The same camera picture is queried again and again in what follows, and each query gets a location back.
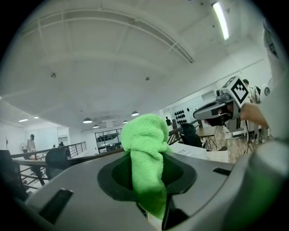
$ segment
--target white ceiling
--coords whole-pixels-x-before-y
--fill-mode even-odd
[[[132,111],[158,110],[146,100],[157,101],[174,72],[194,65],[190,58],[224,42],[212,2],[51,0],[12,44],[1,70],[2,101],[83,130],[106,119],[121,125]],[[238,3],[222,3],[230,8],[229,40],[246,35]],[[85,117],[94,123],[83,124]]]

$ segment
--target green microfiber cloth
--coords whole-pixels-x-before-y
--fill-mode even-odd
[[[127,123],[121,132],[121,144],[131,154],[132,185],[141,207],[163,219],[167,191],[162,182],[163,156],[170,150],[166,122],[146,114]]]

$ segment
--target person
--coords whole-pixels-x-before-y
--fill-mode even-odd
[[[252,87],[249,85],[249,81],[247,79],[244,79],[243,82],[245,83],[247,89],[248,89],[248,98],[251,103],[258,104],[260,102],[260,95],[257,91],[256,87]],[[265,140],[263,137],[259,137],[259,125],[254,123],[254,139],[252,139],[252,143],[258,144],[259,140],[264,143]]]
[[[172,122],[170,121],[170,119],[168,119],[167,116],[166,116],[166,122],[167,122],[167,125],[168,125],[168,126],[172,125]]]
[[[27,140],[26,147],[27,147],[28,152],[36,151],[33,134],[31,134],[30,139]]]

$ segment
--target ceiling light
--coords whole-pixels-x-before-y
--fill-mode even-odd
[[[92,123],[92,120],[90,118],[85,118],[83,121],[84,124]]]
[[[137,111],[134,111],[131,116],[136,116],[136,115],[139,115],[139,113]]]
[[[213,8],[214,8],[214,10],[218,16],[219,22],[221,24],[224,40],[227,40],[229,38],[229,32],[228,32],[226,19],[225,19],[221,4],[219,2],[213,3]]]

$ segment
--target gray plastic surface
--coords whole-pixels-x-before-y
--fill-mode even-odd
[[[52,198],[59,188],[72,190],[71,197],[56,227],[62,230],[154,230],[134,202],[115,201],[99,187],[97,175],[106,164],[120,158],[123,153],[84,162],[62,172],[55,179],[28,198],[27,205],[38,212]],[[186,222],[172,230],[190,230],[214,209],[230,202],[238,191],[244,174],[248,155],[241,156],[229,177],[213,172],[217,167],[231,170],[233,164],[212,162],[186,157],[172,152],[169,155],[192,165],[197,171],[197,180],[184,194],[174,195],[177,208],[189,216]]]

